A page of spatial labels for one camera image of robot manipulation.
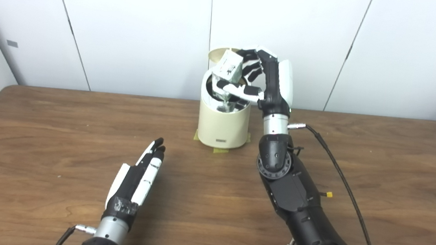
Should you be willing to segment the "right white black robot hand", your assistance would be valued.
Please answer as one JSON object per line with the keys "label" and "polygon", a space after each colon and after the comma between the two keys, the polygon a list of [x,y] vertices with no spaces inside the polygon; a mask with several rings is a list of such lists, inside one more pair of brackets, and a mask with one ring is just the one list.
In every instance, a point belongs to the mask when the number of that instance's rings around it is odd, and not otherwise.
{"label": "right white black robot hand", "polygon": [[222,75],[215,74],[213,92],[221,98],[254,102],[264,116],[291,116],[293,79],[288,60],[257,46],[224,53]]}

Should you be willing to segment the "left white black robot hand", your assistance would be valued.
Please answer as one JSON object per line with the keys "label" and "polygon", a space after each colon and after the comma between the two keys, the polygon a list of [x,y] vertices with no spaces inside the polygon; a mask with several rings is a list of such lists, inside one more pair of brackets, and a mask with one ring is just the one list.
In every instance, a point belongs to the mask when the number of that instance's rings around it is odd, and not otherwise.
{"label": "left white black robot hand", "polygon": [[166,150],[163,143],[163,138],[151,142],[135,165],[122,164],[110,187],[102,219],[112,217],[132,227],[162,165]]}

